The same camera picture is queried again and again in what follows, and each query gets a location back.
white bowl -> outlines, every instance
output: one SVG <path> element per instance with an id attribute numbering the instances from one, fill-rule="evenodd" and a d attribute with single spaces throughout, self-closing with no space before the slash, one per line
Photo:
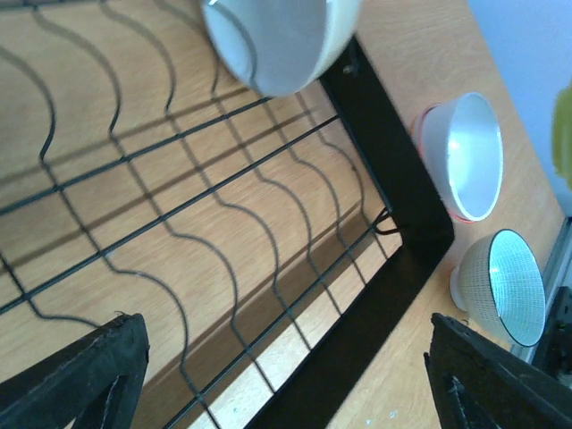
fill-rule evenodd
<path id="1" fill-rule="evenodd" d="M 471 246 L 450 278 L 455 305 L 497 337 L 534 346 L 543 335 L 546 301 L 532 250 L 512 230 Z"/>
<path id="2" fill-rule="evenodd" d="M 501 128 L 486 98 L 473 92 L 432 106 L 416 120 L 414 141 L 454 219 L 476 222 L 491 213 L 503 156 Z"/>
<path id="3" fill-rule="evenodd" d="M 361 0 L 203 0 L 214 48 L 245 85 L 293 94 L 340 56 Z"/>

wooden table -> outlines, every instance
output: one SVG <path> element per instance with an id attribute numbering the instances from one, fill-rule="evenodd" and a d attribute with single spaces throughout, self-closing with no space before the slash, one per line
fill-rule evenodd
<path id="1" fill-rule="evenodd" d="M 224 71 L 217 87 L 222 103 L 213 102 L 212 53 L 196 31 L 198 16 L 193 4 L 185 0 L 124 0 L 108 5 L 42 7 L 38 13 L 30 9 L 2 12 L 0 46 L 27 65 L 0 51 L 0 89 L 4 94 L 0 103 L 4 133 L 0 142 L 0 206 L 53 186 L 46 170 L 38 166 L 38 152 L 49 134 L 51 118 L 29 68 L 46 83 L 55 103 L 57 126 L 46 160 L 59 183 L 120 159 L 122 151 L 135 153 L 170 139 L 179 130 L 220 118 L 221 109 L 231 112 L 255 102 L 256 96 L 245 92 Z M 544 265 L 563 216 L 463 1 L 368 0 L 358 34 L 404 123 L 411 123 L 431 103 L 479 91 L 491 100 L 505 142 L 505 175 L 496 209 L 484 222 L 457 228 L 450 253 L 332 421 L 332 427 L 437 427 L 422 355 L 432 334 L 431 313 L 465 317 L 450 300 L 452 266 L 471 242 L 499 228 L 520 232 Z M 156 49 L 157 41 L 165 47 L 166 56 Z M 119 82 L 119 92 L 114 79 Z M 172 88 L 176 91 L 169 102 Z M 310 113 L 295 97 L 271 103 L 279 127 L 262 106 L 233 116 L 231 123 L 246 142 L 248 154 L 244 147 L 237 147 L 232 128 L 222 121 L 184 141 L 165 144 L 153 156 L 121 162 L 71 185 L 65 195 L 96 245 L 113 245 L 152 222 L 157 213 L 168 212 L 203 191 L 206 181 L 212 184 L 224 179 L 332 114 L 316 85 L 305 90 L 303 97 Z M 112 121 L 115 112 L 119 112 L 117 122 Z M 312 256 L 320 270 L 343 250 L 336 238 L 336 224 L 348 242 L 365 229 L 356 172 L 365 181 L 365 214 L 371 219 L 383 207 L 341 126 L 325 127 L 323 135 L 324 140 L 316 136 L 305 139 L 294 153 L 284 153 L 259 170 L 263 177 L 288 186 L 306 208 L 314 241 Z M 189 158 L 188 147 L 196 162 Z M 296 156 L 312 163 L 324 176 Z M 324 177 L 330 181 L 330 189 Z M 331 189 L 339 204 L 337 210 Z M 254 173 L 222 188 L 219 197 L 225 203 L 246 207 L 269 226 L 279 245 L 278 285 L 290 303 L 305 281 L 315 278 L 307 261 L 307 228 L 295 198 Z M 106 257 L 115 269 L 154 275 L 179 296 L 191 327 L 187 369 L 202 387 L 242 346 L 228 324 L 234 305 L 231 277 L 216 252 L 189 235 L 209 239 L 230 259 L 239 286 L 237 324 L 246 341 L 282 311 L 272 293 L 276 258 L 268 234 L 255 216 L 244 209 L 221 207 L 221 200 L 212 196 L 175 215 L 170 225 L 184 236 L 177 238 L 160 224 Z M 390 254 L 400 245 L 400 238 L 391 236 L 383 245 Z M 0 218 L 0 251 L 14 265 L 23 287 L 30 290 L 92 255 L 94 244 L 79 228 L 61 195 L 54 193 Z M 367 280 L 383 260 L 375 243 L 367 241 L 356 252 L 355 265 L 344 265 L 328 279 L 341 310 L 362 287 L 355 266 Z M 6 271 L 0 273 L 0 286 L 0 305 L 20 295 Z M 100 258 L 40 293 L 35 302 L 45 313 L 83 316 L 100 324 L 113 318 L 116 310 L 143 313 L 152 355 L 135 427 L 158 427 L 192 399 L 177 368 L 181 316 L 157 282 L 113 273 Z M 311 294 L 293 316 L 310 346 L 338 318 L 323 291 Z M 0 381 L 89 329 L 81 324 L 41 321 L 25 304 L 0 315 Z M 273 387 L 278 387 L 307 354 L 307 348 L 293 324 L 284 323 L 271 340 L 258 347 L 255 355 Z M 237 427 L 269 396 L 257 370 L 246 362 L 207 399 L 223 427 Z M 191 412 L 178 427 L 190 423 L 213 427 L 200 410 Z"/>
<path id="2" fill-rule="evenodd" d="M 500 120 L 505 170 L 496 208 L 483 222 L 456 225 L 449 254 L 332 421 L 339 428 L 436 428 L 422 355 L 431 313 L 463 317 L 450 300 L 451 268 L 472 242 L 501 228 L 522 234 L 544 267 L 563 215 L 465 1 L 366 1 L 358 34 L 404 123 L 469 91 L 491 100 Z"/>

textured bowl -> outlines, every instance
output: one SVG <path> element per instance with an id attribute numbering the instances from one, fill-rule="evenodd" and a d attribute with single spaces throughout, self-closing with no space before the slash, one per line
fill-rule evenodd
<path id="1" fill-rule="evenodd" d="M 505 341 L 530 347 L 543 335 L 543 279 L 531 249 L 512 230 L 473 244 L 451 275 L 450 291 L 457 307 Z"/>

white wall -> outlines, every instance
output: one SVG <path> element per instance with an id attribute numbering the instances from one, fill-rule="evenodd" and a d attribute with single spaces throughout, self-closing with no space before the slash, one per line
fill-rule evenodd
<path id="1" fill-rule="evenodd" d="M 467 0 L 564 213 L 572 191 L 554 172 L 551 118 L 572 80 L 572 0 Z"/>

black plastic part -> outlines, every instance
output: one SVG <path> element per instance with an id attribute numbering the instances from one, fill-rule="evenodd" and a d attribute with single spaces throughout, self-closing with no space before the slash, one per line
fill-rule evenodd
<path id="1" fill-rule="evenodd" d="M 356 38 L 320 81 L 403 245 L 250 428 L 326 427 L 454 239 L 437 191 Z"/>
<path id="2" fill-rule="evenodd" d="M 129 428 L 148 351 L 143 316 L 118 316 L 1 383 L 0 428 Z"/>
<path id="3" fill-rule="evenodd" d="M 443 429 L 572 427 L 572 391 L 451 317 L 425 365 Z"/>
<path id="4" fill-rule="evenodd" d="M 533 366 L 551 377 L 572 373 L 572 289 L 559 288 L 534 353 Z"/>

